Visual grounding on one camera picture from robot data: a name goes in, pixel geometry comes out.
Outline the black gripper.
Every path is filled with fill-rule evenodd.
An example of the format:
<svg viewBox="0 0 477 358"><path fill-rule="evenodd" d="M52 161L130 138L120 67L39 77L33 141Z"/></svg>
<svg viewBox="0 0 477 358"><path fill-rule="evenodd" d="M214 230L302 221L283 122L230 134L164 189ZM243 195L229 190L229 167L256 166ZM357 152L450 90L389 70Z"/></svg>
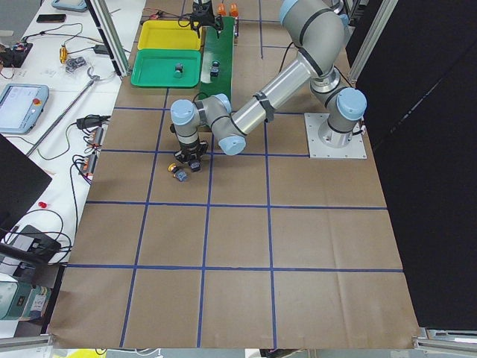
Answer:
<svg viewBox="0 0 477 358"><path fill-rule="evenodd" d="M221 35L224 29L224 21L221 15L214 15L207 12L195 12L190 16L191 29L195 30L198 39L201 38L201 27L209 26L216 30L217 37Z"/></svg>
<svg viewBox="0 0 477 358"><path fill-rule="evenodd" d="M197 139L193 143L180 143L180 150L174 154L174 157L181 163L200 164L201 156L208 149L208 142Z"/></svg>

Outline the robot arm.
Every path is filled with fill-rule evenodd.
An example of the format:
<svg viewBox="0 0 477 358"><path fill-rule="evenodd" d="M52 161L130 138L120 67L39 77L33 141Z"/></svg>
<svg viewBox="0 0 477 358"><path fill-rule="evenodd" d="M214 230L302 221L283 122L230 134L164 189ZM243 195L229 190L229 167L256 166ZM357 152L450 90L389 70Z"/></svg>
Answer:
<svg viewBox="0 0 477 358"><path fill-rule="evenodd" d="M217 38L220 37L224 29L222 15L214 14L212 2L210 0L193 1L192 13L190 15L190 27L200 37L202 27L211 27L216 30Z"/></svg>
<svg viewBox="0 0 477 358"><path fill-rule="evenodd" d="M328 109L327 120L318 129L318 138L331 148L347 146L355 136L354 127L367 108L364 94L347 86L334 63L344 43L343 20L323 1L284 1L279 20L297 47L297 56L251 100L234 113L228 97L211 95L196 102L187 99L171 106L171 131L180 149L175 158L197 171L208 144L200 140L198 128L207 126L227 155L241 153L247 135L274 113L304 84Z"/></svg>

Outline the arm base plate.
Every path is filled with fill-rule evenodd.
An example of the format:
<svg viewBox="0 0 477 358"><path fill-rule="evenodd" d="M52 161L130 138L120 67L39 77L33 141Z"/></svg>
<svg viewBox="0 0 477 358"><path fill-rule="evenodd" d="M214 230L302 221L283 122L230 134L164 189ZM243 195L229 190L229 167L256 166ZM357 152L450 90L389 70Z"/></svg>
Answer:
<svg viewBox="0 0 477 358"><path fill-rule="evenodd" d="M365 160L364 140L357 134L359 125L347 134L335 132L328 123L328 113L305 113L306 137L311 159Z"/></svg>

